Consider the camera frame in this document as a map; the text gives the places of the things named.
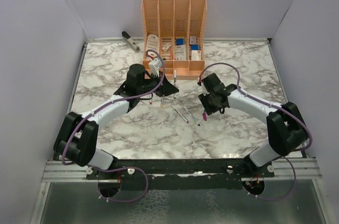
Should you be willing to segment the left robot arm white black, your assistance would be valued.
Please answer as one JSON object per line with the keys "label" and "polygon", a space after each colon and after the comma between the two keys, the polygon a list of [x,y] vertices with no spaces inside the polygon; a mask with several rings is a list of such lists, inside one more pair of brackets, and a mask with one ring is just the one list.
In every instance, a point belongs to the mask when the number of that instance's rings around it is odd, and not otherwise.
{"label": "left robot arm white black", "polygon": [[80,167],[99,168],[104,178],[113,178],[117,172],[117,166],[113,163],[115,157],[96,147],[100,129],[130,112],[146,99],[146,95],[163,97],[178,92],[179,89],[165,76],[151,75],[143,65],[133,64],[129,67],[126,80],[109,100],[93,110],[82,114],[70,112],[65,116],[53,150],[63,160],[67,159]]}

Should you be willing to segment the dark red tip pen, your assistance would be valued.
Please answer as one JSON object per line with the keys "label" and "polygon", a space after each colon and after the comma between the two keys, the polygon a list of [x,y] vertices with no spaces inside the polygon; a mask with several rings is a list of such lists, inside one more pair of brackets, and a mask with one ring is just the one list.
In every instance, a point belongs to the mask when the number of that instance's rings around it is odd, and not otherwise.
{"label": "dark red tip pen", "polygon": [[171,107],[186,123],[189,123],[188,119],[173,104],[171,104]]}

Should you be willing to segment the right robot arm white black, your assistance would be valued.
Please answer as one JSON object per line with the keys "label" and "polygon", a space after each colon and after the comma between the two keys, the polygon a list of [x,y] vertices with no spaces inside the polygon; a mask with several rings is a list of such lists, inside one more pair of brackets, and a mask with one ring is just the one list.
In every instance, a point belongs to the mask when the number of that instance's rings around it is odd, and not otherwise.
{"label": "right robot arm white black", "polygon": [[224,85],[215,73],[201,79],[198,84],[203,88],[199,100],[207,115],[223,114],[226,108],[233,108],[266,125],[268,142],[248,154],[243,164],[247,176],[255,177],[264,165],[289,155],[308,139],[304,120],[294,103],[269,103],[250,96],[235,84]]}

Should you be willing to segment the purple pen cap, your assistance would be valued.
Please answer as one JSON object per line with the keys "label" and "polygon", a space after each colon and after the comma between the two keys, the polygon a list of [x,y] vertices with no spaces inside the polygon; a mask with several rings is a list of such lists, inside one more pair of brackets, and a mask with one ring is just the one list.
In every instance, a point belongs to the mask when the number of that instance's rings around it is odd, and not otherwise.
{"label": "purple pen cap", "polygon": [[205,112],[203,112],[202,116],[203,116],[204,121],[207,121],[207,115]]}

